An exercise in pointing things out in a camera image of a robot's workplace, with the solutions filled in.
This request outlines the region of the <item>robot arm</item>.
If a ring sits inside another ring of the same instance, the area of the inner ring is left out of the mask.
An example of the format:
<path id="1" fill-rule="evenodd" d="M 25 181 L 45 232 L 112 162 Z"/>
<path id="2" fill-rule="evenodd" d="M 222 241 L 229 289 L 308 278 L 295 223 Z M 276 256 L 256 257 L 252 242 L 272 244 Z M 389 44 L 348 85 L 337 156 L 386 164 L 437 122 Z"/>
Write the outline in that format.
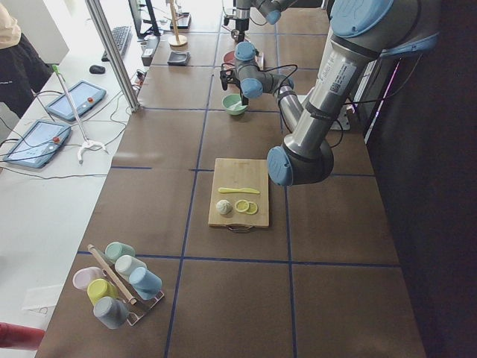
<path id="1" fill-rule="evenodd" d="M 304 103 L 284 75 L 262 71 L 252 43 L 235 50 L 232 81 L 242 98 L 270 93 L 291 133 L 268 152 L 268 174 L 280 186 L 317 183 L 332 171 L 326 135 L 368 63 L 422 54 L 437 42 L 440 1 L 335 1 L 315 86 Z"/>
<path id="2" fill-rule="evenodd" d="M 295 4 L 293 0 L 240 0 L 236 1 L 231 19 L 235 21 L 235 29 L 232 30 L 233 39 L 237 43 L 244 41 L 245 33 L 249 29 L 250 9 L 256 8 L 265 21 L 270 25 L 275 25 L 282 12 Z"/>

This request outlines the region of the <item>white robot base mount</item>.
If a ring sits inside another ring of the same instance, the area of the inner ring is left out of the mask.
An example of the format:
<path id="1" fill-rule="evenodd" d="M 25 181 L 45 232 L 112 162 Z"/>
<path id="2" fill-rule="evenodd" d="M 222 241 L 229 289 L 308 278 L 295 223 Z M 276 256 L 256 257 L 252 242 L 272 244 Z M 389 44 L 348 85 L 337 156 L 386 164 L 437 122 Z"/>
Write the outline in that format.
<path id="1" fill-rule="evenodd" d="M 332 131 L 348 131 L 350 129 L 350 116 L 353 114 L 353 106 L 351 104 L 344 105 L 330 129 Z"/>

